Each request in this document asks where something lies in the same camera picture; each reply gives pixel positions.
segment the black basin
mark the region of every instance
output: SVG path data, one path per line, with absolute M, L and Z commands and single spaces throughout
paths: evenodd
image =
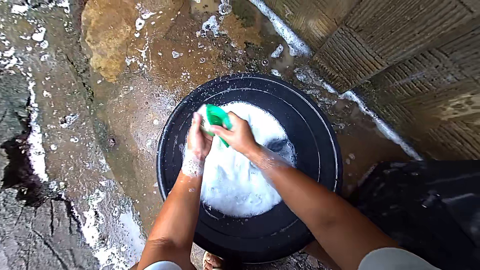
M 202 104 L 235 100 L 254 104 L 277 118 L 297 153 L 297 168 L 328 189 L 340 192 L 342 159 L 335 133 L 317 105 L 294 86 L 262 74 L 232 74 L 192 91 L 170 115 L 158 144 L 158 185 L 163 199 L 181 169 L 181 150 L 192 113 Z M 244 263 L 286 257 L 313 240 L 308 228 L 282 201 L 250 218 L 225 216 L 200 205 L 194 242 L 203 249 Z

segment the soap foam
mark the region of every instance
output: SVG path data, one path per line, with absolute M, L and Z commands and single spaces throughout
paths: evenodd
M 272 114 L 243 101 L 220 107 L 247 120 L 257 143 L 295 167 L 295 149 Z M 226 215 L 250 217 L 267 212 L 282 198 L 248 158 L 232 147 L 225 147 L 220 138 L 214 136 L 212 149 L 205 159 L 201 200 Z

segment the green scrub brush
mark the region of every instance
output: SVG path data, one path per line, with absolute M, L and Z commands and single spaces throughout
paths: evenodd
M 228 114 L 220 107 L 212 104 L 204 104 L 200 107 L 200 109 L 198 109 L 197 112 L 202 116 L 201 127 L 203 131 L 211 136 L 215 136 L 214 133 L 210 132 L 211 125 L 219 125 L 221 127 L 225 125 L 228 130 L 232 128 L 232 123 L 230 123 Z M 229 147 L 228 143 L 224 139 L 220 138 L 220 140 L 222 140 L 226 147 Z

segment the concrete ground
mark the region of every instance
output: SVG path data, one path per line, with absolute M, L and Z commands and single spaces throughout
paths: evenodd
M 128 269 L 162 201 L 156 149 L 175 106 L 210 79 L 270 74 L 328 115 L 347 196 L 379 161 L 408 160 L 357 104 L 318 83 L 246 0 L 0 1 L 0 269 Z M 200 31 L 211 16 L 219 24 Z M 279 58 L 271 53 L 286 48 Z M 194 245 L 192 262 L 203 251 Z M 322 269 L 305 253 L 248 268 Z

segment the hand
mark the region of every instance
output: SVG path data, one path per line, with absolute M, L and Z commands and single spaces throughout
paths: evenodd
M 192 126 L 188 131 L 187 149 L 191 150 L 192 153 L 198 158 L 204 160 L 212 148 L 213 137 L 200 129 L 201 123 L 201 115 L 197 112 L 194 112 L 192 117 Z
M 250 153 L 260 149 L 255 142 L 250 125 L 246 120 L 238 117 L 236 114 L 229 112 L 228 117 L 232 123 L 232 128 L 227 130 L 218 125 L 212 125 L 210 131 L 222 137 L 233 149 L 248 156 Z

